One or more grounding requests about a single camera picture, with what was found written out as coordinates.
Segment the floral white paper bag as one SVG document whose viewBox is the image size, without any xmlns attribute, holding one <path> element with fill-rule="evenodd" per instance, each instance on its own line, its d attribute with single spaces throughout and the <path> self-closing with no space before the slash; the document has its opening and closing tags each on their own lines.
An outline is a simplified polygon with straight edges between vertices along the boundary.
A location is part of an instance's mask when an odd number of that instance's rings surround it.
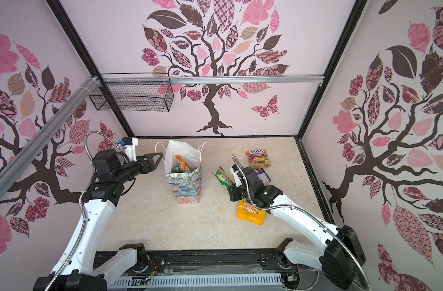
<svg viewBox="0 0 443 291">
<path fill-rule="evenodd" d="M 197 204 L 202 190 L 202 151 L 189 143 L 169 140 L 163 157 L 165 177 L 179 204 Z"/>
</svg>

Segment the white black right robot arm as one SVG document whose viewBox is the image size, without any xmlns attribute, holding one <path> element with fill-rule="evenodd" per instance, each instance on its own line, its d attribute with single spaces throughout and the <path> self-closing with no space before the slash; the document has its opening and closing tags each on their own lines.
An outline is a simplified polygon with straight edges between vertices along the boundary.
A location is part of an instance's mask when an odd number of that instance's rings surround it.
<svg viewBox="0 0 443 291">
<path fill-rule="evenodd" d="M 280 248 L 289 264 L 301 264 L 322 272 L 337 287 L 347 290 L 355 285 L 370 291 L 371 284 L 363 265 L 366 257 L 357 233 L 351 227 L 328 223 L 297 205 L 282 190 L 264 185 L 256 173 L 233 172 L 230 199 L 246 199 L 257 210 L 293 226 L 310 244 L 290 240 Z"/>
</svg>

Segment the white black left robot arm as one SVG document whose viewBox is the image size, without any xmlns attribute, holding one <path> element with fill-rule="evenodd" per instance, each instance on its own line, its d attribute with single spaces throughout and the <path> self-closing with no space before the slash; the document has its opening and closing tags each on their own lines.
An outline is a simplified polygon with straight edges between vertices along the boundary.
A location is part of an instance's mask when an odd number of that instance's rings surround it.
<svg viewBox="0 0 443 291">
<path fill-rule="evenodd" d="M 36 280 L 35 291 L 106 291 L 126 270 L 137 263 L 148 264 L 144 246 L 129 244 L 94 267 L 105 226 L 121 196 L 127 193 L 125 183 L 153 172 L 163 158 L 162 153 L 151 153 L 120 161 L 121 156 L 122 152 L 105 150 L 92 159 L 94 174 L 80 196 L 78 225 L 51 273 Z"/>
</svg>

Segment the purple Fox's candy packet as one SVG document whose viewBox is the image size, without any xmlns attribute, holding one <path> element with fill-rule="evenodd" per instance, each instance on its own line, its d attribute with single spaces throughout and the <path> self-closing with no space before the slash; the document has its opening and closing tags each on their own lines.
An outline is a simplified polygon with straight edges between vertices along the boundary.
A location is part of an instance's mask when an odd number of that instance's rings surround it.
<svg viewBox="0 0 443 291">
<path fill-rule="evenodd" d="M 265 169 L 255 169 L 255 173 L 257 174 L 258 178 L 263 182 L 264 185 L 267 185 L 271 182 L 271 178 L 266 173 Z"/>
</svg>

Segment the dark green Fox's candy packet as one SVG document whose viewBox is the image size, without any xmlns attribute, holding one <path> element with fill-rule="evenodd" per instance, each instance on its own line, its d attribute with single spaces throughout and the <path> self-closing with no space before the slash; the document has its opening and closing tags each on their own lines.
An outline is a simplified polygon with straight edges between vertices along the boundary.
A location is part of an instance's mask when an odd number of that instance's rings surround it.
<svg viewBox="0 0 443 291">
<path fill-rule="evenodd" d="M 181 170 L 180 170 L 180 168 L 179 168 L 178 166 L 175 166 L 175 167 L 172 168 L 172 171 L 171 171 L 171 172 L 172 172 L 172 173 L 180 173 Z"/>
</svg>

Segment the light green Fox's candy packet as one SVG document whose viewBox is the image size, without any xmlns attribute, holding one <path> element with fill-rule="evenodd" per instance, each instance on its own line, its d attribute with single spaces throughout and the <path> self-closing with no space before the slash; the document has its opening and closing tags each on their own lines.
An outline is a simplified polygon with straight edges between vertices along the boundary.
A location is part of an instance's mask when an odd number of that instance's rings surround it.
<svg viewBox="0 0 443 291">
<path fill-rule="evenodd" d="M 218 167 L 214 176 L 217 178 L 219 183 L 227 189 L 229 189 L 233 185 L 232 180 L 230 179 L 228 174 L 225 172 L 225 170 L 222 168 L 222 166 Z"/>
</svg>

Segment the orange red Fox's candy packet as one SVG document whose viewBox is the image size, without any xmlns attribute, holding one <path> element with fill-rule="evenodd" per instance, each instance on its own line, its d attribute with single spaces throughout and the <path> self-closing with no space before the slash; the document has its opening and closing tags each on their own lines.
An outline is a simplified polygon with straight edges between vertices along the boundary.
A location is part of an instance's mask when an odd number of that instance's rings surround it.
<svg viewBox="0 0 443 291">
<path fill-rule="evenodd" d="M 191 169 L 187 164 L 187 162 L 180 155 L 176 155 L 175 158 L 176 158 L 176 166 L 178 166 L 181 170 L 180 173 L 190 173 Z"/>
</svg>

